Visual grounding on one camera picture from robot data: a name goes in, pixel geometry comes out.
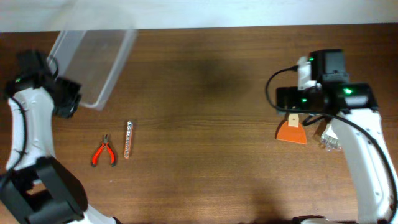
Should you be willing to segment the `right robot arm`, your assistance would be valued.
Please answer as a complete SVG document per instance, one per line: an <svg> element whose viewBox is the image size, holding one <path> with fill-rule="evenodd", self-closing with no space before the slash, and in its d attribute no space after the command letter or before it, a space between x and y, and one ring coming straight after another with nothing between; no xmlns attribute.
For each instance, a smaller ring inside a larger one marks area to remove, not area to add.
<svg viewBox="0 0 398 224"><path fill-rule="evenodd" d="M354 182L358 223L397 223L397 174L369 84L351 82L341 49L310 52L287 71L297 72L297 86L278 88L270 105L327 119Z"/></svg>

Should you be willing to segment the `clear plastic container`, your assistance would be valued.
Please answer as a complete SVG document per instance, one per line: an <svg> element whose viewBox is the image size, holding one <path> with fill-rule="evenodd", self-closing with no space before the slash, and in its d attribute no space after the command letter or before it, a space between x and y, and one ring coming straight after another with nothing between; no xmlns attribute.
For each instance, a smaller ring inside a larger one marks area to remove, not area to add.
<svg viewBox="0 0 398 224"><path fill-rule="evenodd" d="M51 71L81 85L80 106L101 111L131 53L134 29L61 31L48 59Z"/></svg>

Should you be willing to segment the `orange socket holder strip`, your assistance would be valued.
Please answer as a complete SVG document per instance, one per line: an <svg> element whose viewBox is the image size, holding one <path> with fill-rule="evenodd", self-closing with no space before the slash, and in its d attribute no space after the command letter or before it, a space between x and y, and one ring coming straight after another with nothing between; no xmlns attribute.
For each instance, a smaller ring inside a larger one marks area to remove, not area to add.
<svg viewBox="0 0 398 224"><path fill-rule="evenodd" d="M126 138L125 138L125 147L124 147L125 159L128 159L130 157L133 128L134 128L133 123L131 121L128 121L126 126Z"/></svg>

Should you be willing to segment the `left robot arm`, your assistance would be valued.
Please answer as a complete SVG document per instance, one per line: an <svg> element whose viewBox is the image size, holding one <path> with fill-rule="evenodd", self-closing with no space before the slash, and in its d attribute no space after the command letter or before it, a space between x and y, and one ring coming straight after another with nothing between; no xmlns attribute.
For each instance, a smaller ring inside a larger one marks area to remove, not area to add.
<svg viewBox="0 0 398 224"><path fill-rule="evenodd" d="M71 118L80 84L60 78L38 50L17 54L20 72L6 83L12 146L1 176L1 202L19 223L119 223L88 203L81 182L55 157L52 118Z"/></svg>

